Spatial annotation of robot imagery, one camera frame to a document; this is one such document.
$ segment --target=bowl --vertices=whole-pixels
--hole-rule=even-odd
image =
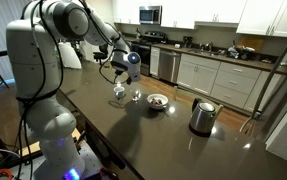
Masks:
[[[153,98],[156,101],[161,100],[162,104],[158,105],[158,104],[152,103]],[[167,105],[167,103],[169,102],[167,97],[162,95],[162,94],[151,94],[147,97],[147,101],[149,102],[150,107],[153,109],[163,109]]]

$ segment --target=curtain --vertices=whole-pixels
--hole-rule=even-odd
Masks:
[[[0,51],[6,50],[6,26],[21,17],[23,7],[31,0],[0,0]],[[8,56],[0,57],[0,74],[4,79],[12,79],[12,69]]]

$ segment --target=microwave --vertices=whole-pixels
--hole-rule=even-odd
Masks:
[[[162,6],[140,6],[141,24],[161,24]]]

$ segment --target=bottle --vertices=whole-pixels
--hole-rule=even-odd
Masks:
[[[141,37],[141,34],[139,31],[139,28],[136,28],[136,39],[140,39],[140,37]]]

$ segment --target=kitchen counter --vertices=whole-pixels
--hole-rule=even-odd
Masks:
[[[191,107],[169,100],[161,111],[149,108],[153,92],[138,83],[114,97],[114,85],[99,74],[99,65],[65,69],[61,91],[83,114],[100,138],[141,179],[287,179],[287,161],[265,144],[216,122],[209,138],[190,132]],[[103,68],[109,79],[114,73]],[[130,90],[142,96],[133,102]]]
[[[130,41],[130,42],[138,41],[137,39],[131,38],[131,37],[125,37],[125,40]],[[157,47],[157,48],[165,49],[165,50],[172,50],[172,51],[176,51],[176,52],[180,52],[180,53],[185,53],[185,54],[190,54],[190,55],[199,56],[199,57],[203,57],[203,58],[213,59],[213,60],[217,60],[217,61],[221,61],[221,62],[237,64],[237,65],[241,65],[241,66],[259,69],[262,71],[270,71],[274,66],[274,64],[263,63],[260,61],[244,61],[244,60],[233,59],[233,58],[229,58],[229,57],[225,57],[225,56],[202,55],[199,53],[190,52],[192,50],[195,50],[195,48],[175,48],[173,44],[153,44],[152,47]],[[279,74],[287,74],[287,66],[279,66],[276,72]]]

